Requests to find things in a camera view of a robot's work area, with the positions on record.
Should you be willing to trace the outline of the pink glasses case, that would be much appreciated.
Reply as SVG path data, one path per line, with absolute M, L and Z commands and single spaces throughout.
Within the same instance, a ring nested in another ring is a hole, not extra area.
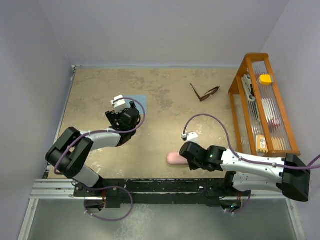
M 182 157 L 178 152 L 170 152 L 166 157 L 166 161 L 169 165 L 173 166 L 182 166 L 188 164 L 187 159 Z

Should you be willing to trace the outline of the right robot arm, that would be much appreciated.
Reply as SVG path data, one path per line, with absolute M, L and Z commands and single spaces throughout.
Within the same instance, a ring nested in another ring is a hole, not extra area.
M 309 200 L 311 171 L 297 155 L 263 157 L 220 146 L 204 149 L 191 141 L 183 144 L 179 155 L 187 160 L 190 170 L 234 172 L 233 178 L 222 183 L 228 196 L 238 191 L 271 191 L 298 202 Z

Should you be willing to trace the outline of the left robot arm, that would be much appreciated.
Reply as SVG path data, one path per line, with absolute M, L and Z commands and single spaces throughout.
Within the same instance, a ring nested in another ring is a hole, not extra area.
M 136 127 L 141 122 L 140 112 L 134 105 L 118 113 L 107 111 L 105 116 L 111 124 L 109 128 L 89 133 L 69 127 L 45 156 L 45 160 L 64 177 L 85 185 L 91 196 L 101 194 L 103 184 L 102 177 L 85 164 L 89 153 L 124 145 L 136 134 Z

